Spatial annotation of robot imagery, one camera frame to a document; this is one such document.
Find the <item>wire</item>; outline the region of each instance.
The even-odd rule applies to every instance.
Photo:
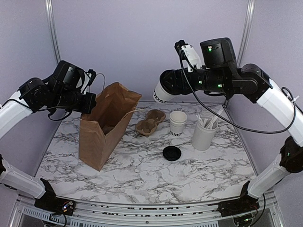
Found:
[[[251,207],[255,208],[255,210],[257,212],[256,215],[257,215],[259,213],[258,208],[256,206],[253,206],[253,205],[251,205]]]
[[[102,72],[97,73],[96,76],[97,76],[97,75],[102,75],[103,78],[104,78],[103,87],[102,87],[102,90],[104,90],[104,88],[105,88],[105,80],[106,80],[106,79],[105,79],[105,75],[104,75]]]
[[[86,89],[87,87],[90,87],[90,86],[89,86],[89,83],[90,83],[90,76],[89,76],[86,72],[84,72],[84,73],[88,76],[89,82],[87,83],[87,85],[86,85],[85,88],[83,89],[83,92],[85,91],[85,89]]]
[[[102,75],[103,76],[103,78],[104,78],[104,82],[103,82],[103,87],[102,87],[102,90],[104,90],[104,88],[105,88],[105,81],[106,81],[106,79],[105,79],[105,75],[102,73],[102,72],[99,72],[99,73],[97,73],[96,74],[96,76],[97,75]]]
[[[51,121],[53,121],[53,122],[60,122],[60,121],[65,120],[66,118],[68,118],[71,114],[72,114],[72,111],[69,111],[68,114],[65,115],[63,118],[60,118],[60,119],[52,119],[52,118],[51,118],[52,114],[49,113],[49,114],[47,115],[47,117],[48,117],[49,120],[51,120]]]
[[[221,115],[217,114],[215,111],[213,111],[212,109],[210,109],[209,107],[207,107],[204,103],[201,102],[201,100],[199,99],[199,97],[196,95],[195,91],[193,90],[193,88],[191,87],[189,81],[188,81],[188,78],[186,76],[186,73],[185,73],[185,70],[184,70],[184,66],[183,66],[183,62],[182,62],[182,57],[181,57],[181,51],[179,53],[179,59],[180,59],[180,65],[181,65],[181,68],[182,68],[182,72],[183,72],[183,75],[194,95],[194,97],[196,98],[196,100],[198,101],[198,103],[203,106],[206,110],[208,110],[209,112],[211,112],[212,114],[216,115],[217,117],[219,117],[220,119],[226,121],[227,123],[231,124],[232,126],[238,128],[238,129],[242,129],[242,130],[245,130],[245,131],[250,131],[250,132],[255,132],[255,133],[261,133],[261,134],[279,134],[279,133],[282,133],[282,132],[285,132],[287,131],[294,123],[295,121],[295,116],[296,116],[296,106],[295,106],[295,102],[294,102],[294,116],[293,116],[293,119],[292,121],[290,122],[290,124],[285,128],[285,129],[282,129],[282,130],[279,130],[279,131],[259,131],[259,130],[255,130],[255,129],[248,129],[248,128],[245,128],[245,127],[242,127],[242,126],[239,126],[231,121],[229,121],[228,119],[222,117]],[[287,89],[286,87],[283,87],[282,89],[285,89],[289,92],[292,100],[294,99],[292,93],[290,92],[289,89]]]
[[[287,93],[286,93],[284,90],[282,90],[282,92],[283,92],[283,94],[284,94],[285,96],[288,96]],[[295,104],[295,106],[296,106],[296,107],[298,108],[298,110],[303,114],[302,109],[301,109],[297,104]]]
[[[266,199],[265,199],[265,195],[264,194],[263,194],[263,199],[264,199],[264,207],[263,207],[262,213],[260,214],[260,216],[258,217],[258,219],[254,223],[252,223],[250,226],[254,226],[260,220],[260,218],[262,217],[262,215],[264,214],[265,207],[266,207]]]
[[[65,204],[69,203],[71,200],[67,200],[64,204],[62,204],[61,206],[63,207]]]
[[[185,55],[185,60],[187,61],[188,65],[193,69],[193,71],[197,71],[196,68],[193,67],[193,65],[189,62],[187,56]]]
[[[223,93],[215,93],[215,94],[212,94],[211,92],[209,92],[209,91],[204,91],[204,94],[206,94],[207,96],[215,96],[215,97],[217,97],[217,96],[224,96],[224,94]]]
[[[6,102],[3,104],[3,106],[2,106],[2,107],[4,107],[4,106],[5,106],[5,105],[6,105],[8,102],[10,102],[10,101],[14,101],[14,102],[16,102],[16,103],[20,104],[21,106],[24,106],[24,107],[26,107],[26,108],[30,109],[28,105],[24,105],[23,103],[21,103],[21,102],[17,101],[16,99],[12,99],[12,98],[10,98],[10,99],[6,100]]]
[[[57,108],[63,109],[63,108],[68,108],[68,107],[70,107],[70,106],[69,105],[57,105],[57,106],[53,106],[53,107],[37,110],[37,112],[42,112],[42,111],[45,111],[45,110],[52,110],[52,109],[57,109]]]
[[[64,223],[64,226],[63,227],[66,227],[67,225],[67,218],[66,218],[66,215],[61,211],[61,214],[63,215],[64,217],[64,220],[65,220],[65,223]]]

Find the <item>purple backdrop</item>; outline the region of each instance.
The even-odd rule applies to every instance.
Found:
[[[302,95],[302,9],[302,1],[257,1],[243,62],[257,64],[280,87],[288,87],[294,96]],[[302,107],[303,99],[299,98],[297,103]],[[240,125],[267,131],[282,129],[270,114],[244,97],[234,97],[229,111]],[[241,133],[259,173],[273,161],[289,136],[287,132],[278,135]],[[288,176],[274,187],[287,227],[302,226],[302,188],[302,173]]]
[[[164,70],[180,68],[174,49],[180,39],[201,56],[200,42],[227,36],[238,52],[246,8],[242,0],[53,1],[62,58],[105,73],[107,85],[119,81],[142,100],[152,100]],[[100,92],[102,84],[97,78],[92,91]]]
[[[56,63],[44,1],[1,1],[0,21],[0,103],[4,103],[28,79],[49,76]],[[46,113],[24,119],[0,140],[0,153],[34,175],[57,124]],[[7,226],[16,197],[16,191],[0,185],[0,226]]]

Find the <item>white cup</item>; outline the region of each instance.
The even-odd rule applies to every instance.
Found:
[[[207,119],[206,125],[210,122],[211,116],[201,116],[202,120]],[[207,150],[212,143],[214,135],[218,129],[218,122],[215,121],[211,129],[206,129],[199,124],[199,121],[196,123],[196,128],[191,139],[191,144],[197,150]]]
[[[153,91],[153,99],[157,102],[157,103],[165,103],[171,99],[173,99],[174,95],[171,95],[170,93],[166,92],[164,90],[164,88],[161,86],[160,81],[158,82],[156,88]]]
[[[173,111],[169,115],[170,133],[173,136],[180,136],[184,130],[187,121],[186,113],[182,111]]]

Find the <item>brown paper bag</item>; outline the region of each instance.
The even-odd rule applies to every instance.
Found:
[[[96,97],[91,114],[80,120],[79,158],[100,171],[121,138],[142,95],[116,82]]]

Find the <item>marble countertop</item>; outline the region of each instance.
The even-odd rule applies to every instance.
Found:
[[[221,105],[208,104],[218,111]],[[219,120],[219,129],[207,151],[191,145],[196,114],[210,115],[195,103],[140,102],[124,137],[103,166],[91,168],[78,159],[80,114],[73,113],[56,132],[37,177],[49,180],[59,196],[87,201],[126,204],[192,203],[239,196],[242,185],[254,172],[234,128]],[[167,117],[150,137],[139,135],[135,125],[151,109],[161,109]],[[169,132],[169,113],[184,111],[188,120],[183,134]],[[162,150],[178,146],[182,155],[167,161]]]

